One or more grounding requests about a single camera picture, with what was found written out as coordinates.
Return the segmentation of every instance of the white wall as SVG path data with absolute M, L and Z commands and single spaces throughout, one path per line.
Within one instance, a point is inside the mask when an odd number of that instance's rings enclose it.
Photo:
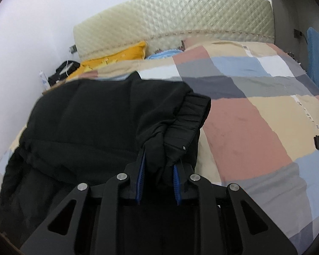
M 77 23 L 127 0 L 3 0 L 0 4 L 0 157 L 25 124 L 43 86 L 71 56 Z

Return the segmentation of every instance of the headboard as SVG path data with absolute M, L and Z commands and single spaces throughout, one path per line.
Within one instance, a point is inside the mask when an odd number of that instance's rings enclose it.
M 80 59 L 115 53 L 145 40 L 147 55 L 200 36 L 274 43 L 273 11 L 267 0 L 131 0 L 73 28 Z

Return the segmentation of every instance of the bedspread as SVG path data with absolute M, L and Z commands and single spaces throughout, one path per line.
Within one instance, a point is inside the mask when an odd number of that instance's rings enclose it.
M 319 233 L 319 89 L 273 44 L 214 41 L 170 58 L 118 62 L 74 79 L 182 80 L 210 96 L 196 172 L 238 183 L 298 253 Z

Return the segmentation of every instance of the pillow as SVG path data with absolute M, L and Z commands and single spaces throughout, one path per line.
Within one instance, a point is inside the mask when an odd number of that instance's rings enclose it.
M 118 61 L 144 59 L 146 45 L 146 42 L 142 41 L 132 47 L 129 47 L 115 54 L 85 60 L 80 64 L 80 67 L 77 70 L 75 70 L 71 75 L 69 75 L 69 77 L 66 80 L 69 80 L 80 74 L 89 72 L 94 68 L 100 68 L 108 64 L 116 63 Z

